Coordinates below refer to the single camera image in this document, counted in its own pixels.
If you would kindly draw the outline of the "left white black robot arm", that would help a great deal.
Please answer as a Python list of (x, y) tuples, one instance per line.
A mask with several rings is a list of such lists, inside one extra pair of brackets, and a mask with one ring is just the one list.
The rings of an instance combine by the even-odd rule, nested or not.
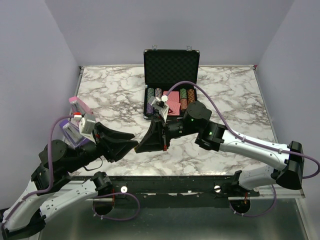
[(50, 217), (72, 204), (94, 197), (107, 197), (114, 187), (105, 172), (97, 172), (80, 187), (58, 199), (52, 196), (72, 179), (70, 173), (104, 157), (113, 163), (138, 145), (132, 133), (105, 127), (100, 122), (93, 128), (93, 140), (71, 147), (62, 140), (50, 139), (39, 153), (40, 165), (13, 206), (1, 211), (1, 232), (5, 240), (31, 237), (44, 229)]

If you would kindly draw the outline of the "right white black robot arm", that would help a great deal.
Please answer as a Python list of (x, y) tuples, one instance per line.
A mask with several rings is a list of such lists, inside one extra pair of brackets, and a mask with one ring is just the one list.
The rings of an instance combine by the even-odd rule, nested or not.
[(223, 124), (210, 120), (212, 112), (199, 101), (188, 105), (183, 118), (164, 122), (154, 116), (136, 153), (166, 151), (172, 139), (196, 134), (195, 144), (207, 151), (241, 155), (265, 164), (253, 170), (239, 170), (230, 183), (230, 191), (241, 196), (247, 190), (277, 184), (290, 190), (302, 188), (304, 157), (302, 145), (292, 141), (289, 145), (263, 140), (243, 134), (232, 134)]

